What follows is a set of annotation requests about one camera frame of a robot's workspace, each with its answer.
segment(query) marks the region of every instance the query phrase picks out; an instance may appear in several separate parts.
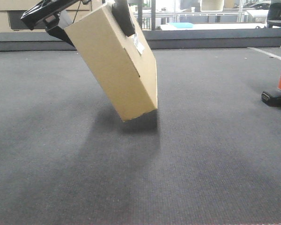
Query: glass window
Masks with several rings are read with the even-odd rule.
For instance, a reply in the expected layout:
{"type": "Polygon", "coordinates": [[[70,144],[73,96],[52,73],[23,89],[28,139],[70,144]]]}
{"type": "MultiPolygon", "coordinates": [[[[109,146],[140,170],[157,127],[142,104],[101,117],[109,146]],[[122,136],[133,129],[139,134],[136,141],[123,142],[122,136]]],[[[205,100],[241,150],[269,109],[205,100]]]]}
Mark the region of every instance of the glass window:
{"type": "Polygon", "coordinates": [[[270,0],[144,0],[142,28],[144,30],[264,28],[270,3],[270,0]]]}

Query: car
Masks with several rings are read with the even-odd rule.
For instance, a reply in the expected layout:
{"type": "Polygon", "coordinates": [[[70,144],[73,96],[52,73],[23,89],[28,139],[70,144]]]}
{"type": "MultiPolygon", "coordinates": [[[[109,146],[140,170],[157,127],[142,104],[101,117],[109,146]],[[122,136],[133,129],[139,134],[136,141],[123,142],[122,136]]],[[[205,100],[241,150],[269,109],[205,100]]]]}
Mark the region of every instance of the car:
{"type": "Polygon", "coordinates": [[[270,4],[271,1],[248,2],[244,4],[243,8],[269,9],[270,4]]]}

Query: black base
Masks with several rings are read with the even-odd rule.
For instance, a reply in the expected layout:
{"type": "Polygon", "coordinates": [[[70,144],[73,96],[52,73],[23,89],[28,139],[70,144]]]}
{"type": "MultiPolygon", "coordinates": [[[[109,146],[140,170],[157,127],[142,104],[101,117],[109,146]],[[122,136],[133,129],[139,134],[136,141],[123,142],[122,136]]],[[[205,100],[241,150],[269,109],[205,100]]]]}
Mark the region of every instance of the black base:
{"type": "Polygon", "coordinates": [[[281,107],[281,90],[264,91],[261,99],[268,106],[281,107]]]}

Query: white line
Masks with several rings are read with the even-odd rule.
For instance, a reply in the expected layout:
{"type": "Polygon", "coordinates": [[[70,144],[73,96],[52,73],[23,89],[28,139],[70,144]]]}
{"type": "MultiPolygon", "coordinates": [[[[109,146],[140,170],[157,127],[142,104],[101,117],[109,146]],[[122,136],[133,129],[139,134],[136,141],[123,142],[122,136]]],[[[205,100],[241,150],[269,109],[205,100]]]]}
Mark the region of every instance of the white line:
{"type": "Polygon", "coordinates": [[[272,53],[270,53],[270,52],[263,51],[263,50],[258,49],[258,48],[252,48],[252,47],[248,47],[248,48],[250,48],[250,49],[252,49],[252,50],[254,50],[254,51],[257,51],[257,52],[259,52],[259,53],[263,53],[263,54],[265,54],[265,55],[268,55],[269,57],[273,57],[273,58],[276,58],[276,59],[278,59],[278,60],[281,60],[281,56],[272,54],[272,53]]]}

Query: desk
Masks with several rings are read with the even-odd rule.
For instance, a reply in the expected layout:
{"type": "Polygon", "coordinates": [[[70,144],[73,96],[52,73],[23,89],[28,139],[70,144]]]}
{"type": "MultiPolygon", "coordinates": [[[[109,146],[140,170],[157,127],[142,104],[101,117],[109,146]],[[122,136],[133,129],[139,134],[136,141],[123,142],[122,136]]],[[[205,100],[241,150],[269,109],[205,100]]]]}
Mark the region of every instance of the desk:
{"type": "Polygon", "coordinates": [[[263,28],[263,23],[201,23],[194,24],[192,28],[176,28],[170,24],[161,25],[162,30],[230,30],[263,28]]]}
{"type": "Polygon", "coordinates": [[[268,10],[260,9],[260,10],[247,10],[248,13],[248,22],[265,22],[268,14],[268,10]]]}

